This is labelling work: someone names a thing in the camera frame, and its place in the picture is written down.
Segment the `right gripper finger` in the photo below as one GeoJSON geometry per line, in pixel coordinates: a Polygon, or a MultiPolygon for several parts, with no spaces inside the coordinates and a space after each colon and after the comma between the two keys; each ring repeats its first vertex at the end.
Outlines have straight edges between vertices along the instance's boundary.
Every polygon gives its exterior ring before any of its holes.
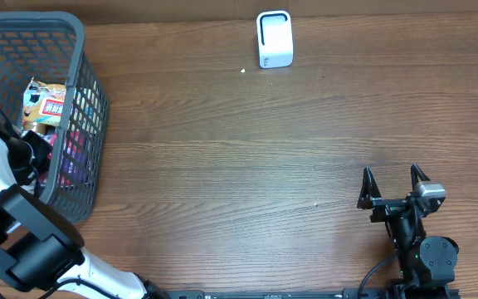
{"type": "Polygon", "coordinates": [[[372,209],[383,200],[373,173],[369,167],[363,170],[363,182],[358,197],[357,208],[372,209]]]}
{"type": "Polygon", "coordinates": [[[418,190],[422,185],[426,185],[430,181],[417,163],[412,164],[410,171],[413,191],[418,190]]]}

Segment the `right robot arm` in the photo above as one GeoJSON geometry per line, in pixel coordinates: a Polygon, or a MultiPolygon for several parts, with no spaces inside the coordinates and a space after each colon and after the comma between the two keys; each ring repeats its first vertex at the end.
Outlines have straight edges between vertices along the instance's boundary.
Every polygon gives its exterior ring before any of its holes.
{"type": "Polygon", "coordinates": [[[418,164],[410,170],[412,190],[399,199],[385,199],[369,167],[357,207],[370,210],[372,223],[384,223],[394,253],[374,266],[360,282],[357,298],[458,298],[448,284],[455,281],[459,246],[451,238],[428,236],[422,220],[435,213],[446,199],[446,189],[431,180],[418,164]],[[388,263],[398,262],[400,277],[376,291],[366,287],[370,277],[388,263]]]}

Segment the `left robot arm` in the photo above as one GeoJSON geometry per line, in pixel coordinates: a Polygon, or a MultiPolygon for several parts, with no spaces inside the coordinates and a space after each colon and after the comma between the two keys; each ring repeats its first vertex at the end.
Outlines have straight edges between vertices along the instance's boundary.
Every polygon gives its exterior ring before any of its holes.
{"type": "Polygon", "coordinates": [[[0,115],[0,279],[20,292],[40,289],[46,296],[165,298],[151,281],[89,252],[75,226],[37,197],[37,164],[50,152],[42,137],[20,136],[0,115]]]}

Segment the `red purple Carefree pack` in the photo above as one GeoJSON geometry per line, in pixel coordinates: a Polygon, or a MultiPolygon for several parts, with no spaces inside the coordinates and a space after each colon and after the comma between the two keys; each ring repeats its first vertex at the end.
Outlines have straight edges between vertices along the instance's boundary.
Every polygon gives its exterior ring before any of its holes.
{"type": "MultiPolygon", "coordinates": [[[[60,184],[63,187],[69,187],[72,185],[75,181],[79,181],[80,183],[86,183],[88,180],[87,174],[80,169],[81,166],[86,166],[87,164],[87,157],[85,154],[82,154],[82,149],[77,147],[76,145],[72,144],[72,140],[75,142],[78,142],[79,146],[84,146],[86,142],[85,136],[80,137],[80,131],[71,131],[70,132],[70,139],[69,144],[66,145],[66,140],[64,141],[64,150],[66,151],[67,154],[70,154],[72,159],[77,162],[78,164],[74,163],[71,159],[63,159],[63,163],[61,166],[61,177],[60,177],[60,184]]],[[[42,138],[49,144],[51,147],[53,147],[56,139],[57,139],[57,134],[54,132],[54,130],[51,131],[51,133],[47,133],[47,135],[43,135],[42,138]]],[[[49,170],[49,163],[51,162],[51,157],[52,157],[52,152],[50,152],[47,156],[47,170],[42,170],[40,171],[40,177],[39,177],[39,182],[42,187],[46,186],[47,179],[48,179],[48,170],[49,170]]]]}

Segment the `yellow snack chip bag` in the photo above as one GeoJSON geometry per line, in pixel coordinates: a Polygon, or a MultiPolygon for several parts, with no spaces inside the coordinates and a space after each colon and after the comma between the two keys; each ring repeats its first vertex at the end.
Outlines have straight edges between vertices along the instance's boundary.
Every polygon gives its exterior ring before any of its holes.
{"type": "Polygon", "coordinates": [[[23,121],[57,127],[61,121],[66,87],[31,79],[23,93],[23,121]]]}

